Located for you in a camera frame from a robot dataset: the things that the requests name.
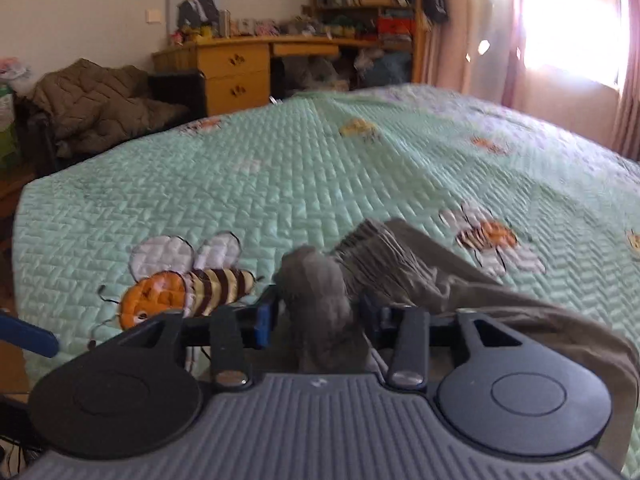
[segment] red box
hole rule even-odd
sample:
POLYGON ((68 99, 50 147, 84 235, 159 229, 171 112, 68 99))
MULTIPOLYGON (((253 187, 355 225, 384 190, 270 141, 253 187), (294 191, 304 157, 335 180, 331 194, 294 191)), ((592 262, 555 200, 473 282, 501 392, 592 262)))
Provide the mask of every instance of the red box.
POLYGON ((378 34, 415 34, 413 18, 378 18, 378 34))

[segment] wall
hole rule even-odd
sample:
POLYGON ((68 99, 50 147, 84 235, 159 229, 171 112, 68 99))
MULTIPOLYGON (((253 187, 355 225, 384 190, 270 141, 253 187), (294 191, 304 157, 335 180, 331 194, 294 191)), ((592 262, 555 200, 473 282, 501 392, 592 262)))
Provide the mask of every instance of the wall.
POLYGON ((611 148, 618 90, 544 67, 527 70, 518 109, 611 148))
MULTIPOLYGON (((287 18, 307 3, 226 0, 238 18, 287 18)), ((166 25, 147 24, 145 9, 161 9, 164 16, 164 8, 165 0, 0 0, 0 57, 28 63, 34 73, 29 85, 79 57, 150 69, 150 53, 166 45, 166 25)))

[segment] drawer handle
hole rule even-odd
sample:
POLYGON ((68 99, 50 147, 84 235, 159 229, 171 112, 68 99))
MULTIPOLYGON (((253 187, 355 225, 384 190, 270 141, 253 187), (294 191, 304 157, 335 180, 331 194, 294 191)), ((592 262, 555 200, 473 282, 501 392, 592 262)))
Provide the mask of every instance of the drawer handle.
POLYGON ((229 63, 231 63, 233 66, 238 66, 238 65, 242 65, 242 63, 244 63, 244 57, 243 56, 239 56, 238 54, 236 54, 233 57, 229 58, 229 63))
POLYGON ((231 95, 233 97, 240 97, 242 94, 246 94, 246 88, 244 86, 237 85, 231 89, 231 95))

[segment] wooden desk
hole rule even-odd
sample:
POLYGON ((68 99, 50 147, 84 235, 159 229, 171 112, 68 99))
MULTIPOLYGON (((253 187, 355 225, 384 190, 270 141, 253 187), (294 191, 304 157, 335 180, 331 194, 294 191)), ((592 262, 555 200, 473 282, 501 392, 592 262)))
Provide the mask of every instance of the wooden desk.
MULTIPOLYGON (((329 39, 315 36, 250 36, 202 40, 172 46, 152 55, 156 72, 188 68, 202 70, 207 79, 209 115, 228 114, 269 103, 271 57, 334 56, 340 48, 411 50, 377 41, 329 39)), ((414 80, 419 71, 414 66, 414 80)))

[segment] gray fabric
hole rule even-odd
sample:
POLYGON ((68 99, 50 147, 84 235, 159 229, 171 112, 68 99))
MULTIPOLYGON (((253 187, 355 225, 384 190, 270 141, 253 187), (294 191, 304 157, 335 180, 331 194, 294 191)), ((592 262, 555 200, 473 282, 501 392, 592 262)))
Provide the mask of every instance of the gray fabric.
MULTIPOLYGON (((288 316, 283 316, 272 348, 260 362, 254 360, 259 367, 384 374, 392 352, 380 357, 368 346, 349 307, 363 290, 385 303, 419 306, 438 316, 472 308, 604 381, 613 414, 597 451, 622 468, 638 404, 640 366, 635 346, 607 326, 499 285, 399 219, 364 221, 331 256, 308 246, 296 249, 283 258, 274 281, 288 316)), ((451 363, 445 353, 432 352, 430 367, 431 378, 443 377, 451 363)))

